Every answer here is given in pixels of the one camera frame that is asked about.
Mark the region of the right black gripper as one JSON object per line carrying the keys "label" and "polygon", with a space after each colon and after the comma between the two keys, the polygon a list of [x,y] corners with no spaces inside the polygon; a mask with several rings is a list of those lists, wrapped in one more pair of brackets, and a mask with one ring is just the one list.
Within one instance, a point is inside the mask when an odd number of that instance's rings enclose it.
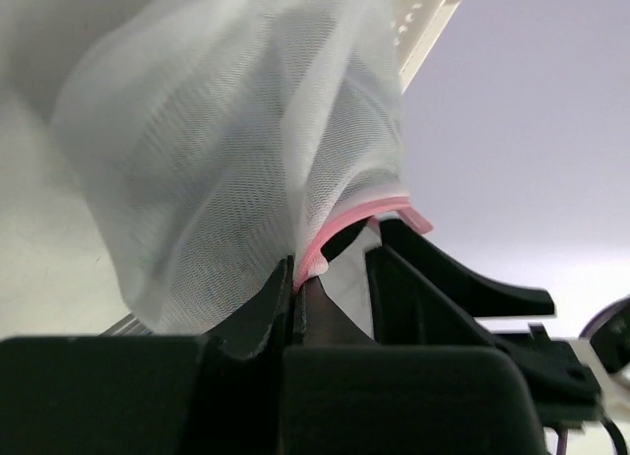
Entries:
{"label": "right black gripper", "polygon": [[542,423],[589,423],[602,415],[601,388],[565,340],[540,324],[493,336],[476,320],[553,316],[543,289],[486,278],[398,219],[374,226],[381,243],[366,252],[375,340],[384,345],[495,347],[524,375]]}

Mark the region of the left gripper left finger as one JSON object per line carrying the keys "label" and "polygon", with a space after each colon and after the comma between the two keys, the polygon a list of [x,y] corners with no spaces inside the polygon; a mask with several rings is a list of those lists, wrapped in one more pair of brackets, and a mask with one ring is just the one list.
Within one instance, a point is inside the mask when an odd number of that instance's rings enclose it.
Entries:
{"label": "left gripper left finger", "polygon": [[262,288],[221,324],[206,333],[209,345],[233,359],[251,359],[284,333],[291,301],[293,258],[281,260]]}

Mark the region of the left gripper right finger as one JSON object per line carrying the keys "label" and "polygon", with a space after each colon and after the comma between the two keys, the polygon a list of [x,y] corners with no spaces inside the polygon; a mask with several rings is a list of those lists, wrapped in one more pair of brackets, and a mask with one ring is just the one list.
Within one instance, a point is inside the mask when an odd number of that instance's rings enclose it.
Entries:
{"label": "left gripper right finger", "polygon": [[295,295],[293,343],[306,347],[376,345],[329,298],[319,278],[308,280]]}

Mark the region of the white mesh laundry bag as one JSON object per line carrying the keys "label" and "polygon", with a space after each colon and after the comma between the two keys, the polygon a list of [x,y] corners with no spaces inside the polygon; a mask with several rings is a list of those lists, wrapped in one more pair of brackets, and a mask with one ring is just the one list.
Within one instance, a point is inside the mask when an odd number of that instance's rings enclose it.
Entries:
{"label": "white mesh laundry bag", "polygon": [[155,0],[88,51],[51,129],[147,327],[206,332],[373,216],[429,230],[392,23],[390,0]]}

